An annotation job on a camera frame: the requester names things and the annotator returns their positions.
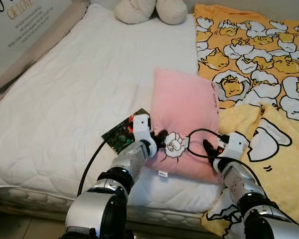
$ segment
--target bedsheet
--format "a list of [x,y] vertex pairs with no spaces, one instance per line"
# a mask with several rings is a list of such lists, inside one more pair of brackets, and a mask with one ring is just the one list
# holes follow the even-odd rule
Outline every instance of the bedsheet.
[[[246,138],[241,160],[299,223],[299,22],[220,5],[198,4],[195,17],[198,74],[217,84],[219,132]],[[202,223],[223,238],[245,238],[227,188]]]
[[[93,4],[0,102],[0,188],[19,187],[73,199],[101,135],[144,108],[155,67],[197,72],[193,16],[177,26],[159,19],[126,25]],[[85,188],[109,168],[105,145]],[[144,169],[130,205],[203,212],[220,187]]]

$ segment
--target white pillow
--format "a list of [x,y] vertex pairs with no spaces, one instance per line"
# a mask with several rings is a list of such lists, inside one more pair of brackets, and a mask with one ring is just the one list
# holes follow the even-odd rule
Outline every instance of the white pillow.
[[156,0],[122,0],[114,9],[115,17],[127,24],[137,24],[149,20]]
[[170,25],[180,24],[187,18],[187,5],[183,0],[157,0],[156,10],[160,19]]

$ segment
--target yellow fabric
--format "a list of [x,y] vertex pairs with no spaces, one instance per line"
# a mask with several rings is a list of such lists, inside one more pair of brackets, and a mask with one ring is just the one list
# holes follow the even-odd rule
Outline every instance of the yellow fabric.
[[[299,22],[200,4],[195,18],[198,74],[217,83],[220,133],[245,136],[241,160],[299,223]],[[228,189],[202,225],[224,238],[244,238]]]

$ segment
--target white label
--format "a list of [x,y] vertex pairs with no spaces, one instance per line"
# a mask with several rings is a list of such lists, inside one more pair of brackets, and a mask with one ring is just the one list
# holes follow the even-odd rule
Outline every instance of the white label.
[[158,171],[159,176],[162,176],[164,178],[168,178],[168,173],[163,172],[163,171]]

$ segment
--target white wall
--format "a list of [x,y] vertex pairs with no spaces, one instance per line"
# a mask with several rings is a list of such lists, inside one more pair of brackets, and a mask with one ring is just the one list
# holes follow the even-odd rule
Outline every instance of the white wall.
[[[114,9],[120,0],[91,0],[107,9]],[[188,12],[192,13],[195,3],[221,4],[241,10],[256,11],[273,20],[299,20],[299,0],[184,0]]]

